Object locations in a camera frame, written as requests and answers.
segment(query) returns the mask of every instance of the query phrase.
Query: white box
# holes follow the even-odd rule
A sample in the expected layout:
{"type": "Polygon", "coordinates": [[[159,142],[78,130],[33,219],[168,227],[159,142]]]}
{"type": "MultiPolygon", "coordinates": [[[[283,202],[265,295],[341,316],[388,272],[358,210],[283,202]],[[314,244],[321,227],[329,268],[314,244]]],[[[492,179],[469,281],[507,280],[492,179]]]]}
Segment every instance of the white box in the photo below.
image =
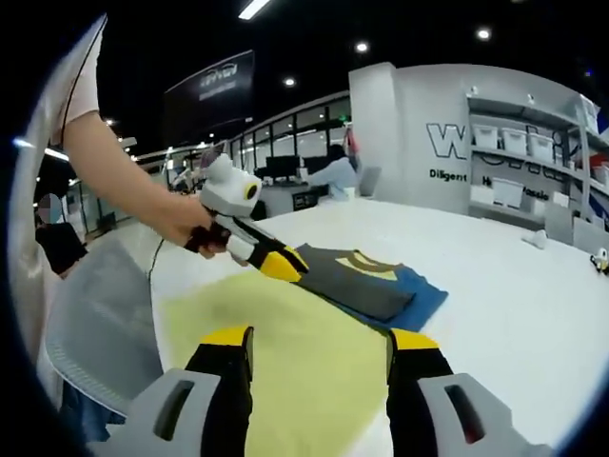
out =
{"type": "Polygon", "coordinates": [[[524,185],[507,179],[493,178],[493,202],[505,207],[519,209],[522,204],[524,185]]]}
{"type": "Polygon", "coordinates": [[[599,107],[583,95],[581,96],[581,102],[583,104],[583,117],[586,127],[594,133],[599,133],[599,107]]]}
{"type": "Polygon", "coordinates": [[[580,109],[582,110],[584,125],[594,133],[599,133],[598,117],[600,108],[592,100],[579,93],[573,97],[564,111],[568,116],[579,122],[578,111],[580,109]]]}
{"type": "Polygon", "coordinates": [[[529,133],[531,155],[543,162],[554,163],[554,140],[548,136],[529,133]]]}
{"type": "Polygon", "coordinates": [[[526,131],[516,129],[501,129],[503,148],[509,152],[526,155],[526,131]]]}
{"type": "Polygon", "coordinates": [[[601,167],[594,168],[595,176],[604,186],[609,186],[609,165],[602,164],[601,167]]]}
{"type": "Polygon", "coordinates": [[[569,208],[569,196],[565,195],[564,193],[554,192],[554,195],[552,196],[552,201],[557,205],[569,208]]]}
{"type": "Polygon", "coordinates": [[[476,146],[491,149],[497,148],[497,140],[499,138],[499,129],[497,127],[474,125],[473,128],[476,146]]]}
{"type": "Polygon", "coordinates": [[[605,220],[596,214],[592,215],[592,225],[605,230],[605,220]]]}
{"type": "Polygon", "coordinates": [[[473,202],[485,203],[493,205],[495,191],[488,186],[472,186],[470,190],[470,199],[473,202]]]}
{"type": "Polygon", "coordinates": [[[533,214],[536,216],[545,215],[545,202],[542,200],[538,200],[537,198],[533,199],[532,204],[533,214]]]}

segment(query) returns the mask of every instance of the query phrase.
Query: black ceiling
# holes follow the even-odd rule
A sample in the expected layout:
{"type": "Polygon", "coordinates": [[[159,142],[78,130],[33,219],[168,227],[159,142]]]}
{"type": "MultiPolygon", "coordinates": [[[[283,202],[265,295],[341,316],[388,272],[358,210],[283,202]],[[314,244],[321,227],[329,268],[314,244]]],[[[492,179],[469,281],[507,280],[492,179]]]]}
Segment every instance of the black ceiling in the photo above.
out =
{"type": "Polygon", "coordinates": [[[582,2],[272,0],[244,22],[238,15],[248,1],[173,2],[173,8],[163,2],[108,12],[98,69],[100,106],[102,115],[119,121],[118,134],[137,138],[132,153],[162,148],[166,89],[250,49],[256,51],[255,123],[348,89],[350,70],[386,61],[397,67],[473,63],[524,70],[597,102],[600,82],[609,81],[601,47],[605,28],[594,14],[578,18],[582,2]],[[493,30],[488,43],[475,39],[482,25],[493,30]],[[360,39],[370,44],[364,56],[353,50],[360,39]],[[592,77],[584,76],[587,70],[592,77]],[[287,75],[297,78],[297,88],[284,88],[287,75]]]}

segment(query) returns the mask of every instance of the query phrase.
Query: person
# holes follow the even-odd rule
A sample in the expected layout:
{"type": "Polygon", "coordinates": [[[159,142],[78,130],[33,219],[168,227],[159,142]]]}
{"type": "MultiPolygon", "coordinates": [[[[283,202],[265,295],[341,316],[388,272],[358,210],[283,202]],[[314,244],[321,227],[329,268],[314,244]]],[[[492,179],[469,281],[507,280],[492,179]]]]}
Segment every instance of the person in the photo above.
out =
{"type": "Polygon", "coordinates": [[[310,186],[329,187],[330,197],[334,200],[349,200],[349,189],[355,191],[358,178],[341,145],[328,148],[327,157],[330,163],[324,169],[309,175],[306,179],[310,186]]]}
{"type": "Polygon", "coordinates": [[[36,242],[42,246],[50,269],[61,279],[66,279],[78,262],[88,254],[78,238],[76,230],[69,222],[50,224],[40,215],[49,197],[43,197],[38,204],[34,219],[36,223],[36,242]]]}
{"type": "MultiPolygon", "coordinates": [[[[10,195],[7,249],[15,318],[24,350],[57,409],[62,406],[62,386],[57,376],[53,376],[43,350],[43,334],[54,290],[61,280],[52,271],[45,249],[36,243],[36,224],[31,210],[35,176],[47,146],[60,147],[78,177],[98,197],[177,246],[186,245],[193,229],[209,229],[213,223],[212,216],[198,199],[172,193],[155,183],[125,154],[116,135],[100,116],[96,72],[105,24],[103,16],[89,27],[51,73],[34,106],[28,130],[19,138],[23,146],[19,146],[22,150],[17,155],[10,195]]],[[[43,245],[47,243],[44,239],[48,233],[39,232],[43,245]]],[[[53,248],[49,245],[47,248],[52,258],[53,248]]],[[[55,269],[62,270],[62,274],[69,273],[67,264],[85,254],[76,250],[74,255],[62,260],[61,267],[53,260],[55,269]]],[[[199,249],[207,259],[225,250],[226,247],[217,245],[199,249]]]]}

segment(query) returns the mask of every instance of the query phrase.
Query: desk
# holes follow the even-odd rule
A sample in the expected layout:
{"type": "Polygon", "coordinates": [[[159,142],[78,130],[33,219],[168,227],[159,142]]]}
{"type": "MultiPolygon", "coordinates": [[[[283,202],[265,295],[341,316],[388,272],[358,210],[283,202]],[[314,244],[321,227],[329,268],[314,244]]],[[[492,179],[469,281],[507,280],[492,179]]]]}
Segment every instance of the desk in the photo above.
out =
{"type": "Polygon", "coordinates": [[[268,217],[281,216],[293,212],[294,197],[297,194],[311,195],[313,188],[307,184],[275,184],[263,186],[260,200],[265,203],[268,217]]]}
{"type": "MultiPolygon", "coordinates": [[[[261,226],[291,246],[359,248],[381,262],[405,263],[447,290],[423,332],[455,372],[471,374],[511,407],[516,429],[531,443],[558,447],[595,401],[609,363],[609,281],[595,273],[588,254],[554,241],[538,250],[521,241],[521,228],[362,199],[261,226]]],[[[152,277],[153,307],[241,271],[227,255],[205,261],[180,248],[163,250],[152,277]]],[[[170,367],[157,316],[155,326],[170,367]]],[[[348,455],[390,456],[390,436],[380,411],[348,455]]]]}

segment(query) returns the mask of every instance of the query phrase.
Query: shelf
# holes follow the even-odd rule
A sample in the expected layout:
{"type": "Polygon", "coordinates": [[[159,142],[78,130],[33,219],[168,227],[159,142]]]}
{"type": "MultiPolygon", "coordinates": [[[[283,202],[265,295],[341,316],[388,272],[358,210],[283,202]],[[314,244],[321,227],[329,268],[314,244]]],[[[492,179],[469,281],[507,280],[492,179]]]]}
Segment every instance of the shelf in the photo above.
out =
{"type": "Polygon", "coordinates": [[[543,218],[543,216],[538,216],[538,215],[530,213],[530,212],[524,212],[521,209],[503,207],[501,205],[489,205],[487,203],[476,202],[473,200],[469,201],[469,207],[475,208],[475,209],[482,209],[485,211],[496,212],[498,214],[503,214],[505,216],[518,218],[523,221],[527,221],[531,224],[535,224],[537,226],[543,226],[545,224],[545,219],[543,218]]]}
{"type": "Polygon", "coordinates": [[[498,116],[515,121],[527,121],[548,129],[563,130],[578,127],[577,119],[560,112],[543,109],[535,105],[518,105],[511,102],[491,100],[476,95],[467,95],[470,113],[498,116]]]}
{"type": "Polygon", "coordinates": [[[598,192],[602,193],[605,197],[609,197],[609,187],[604,186],[596,179],[590,180],[590,188],[597,190],[598,192]]]}
{"type": "Polygon", "coordinates": [[[544,162],[540,159],[532,157],[530,155],[520,155],[514,152],[510,152],[509,150],[504,149],[491,149],[491,148],[479,148],[476,145],[472,145],[472,153],[477,154],[485,154],[485,155],[494,155],[497,157],[502,157],[510,160],[518,160],[520,162],[524,162],[526,164],[539,165],[540,167],[544,167],[547,169],[553,169],[562,174],[566,174],[567,176],[571,176],[573,178],[579,179],[583,181],[583,172],[577,171],[574,169],[568,169],[567,167],[563,167],[562,165],[552,164],[550,162],[544,162]]]}
{"type": "Polygon", "coordinates": [[[605,140],[598,133],[594,133],[590,129],[586,129],[586,131],[588,132],[588,145],[591,150],[609,153],[608,140],[605,140]]]}

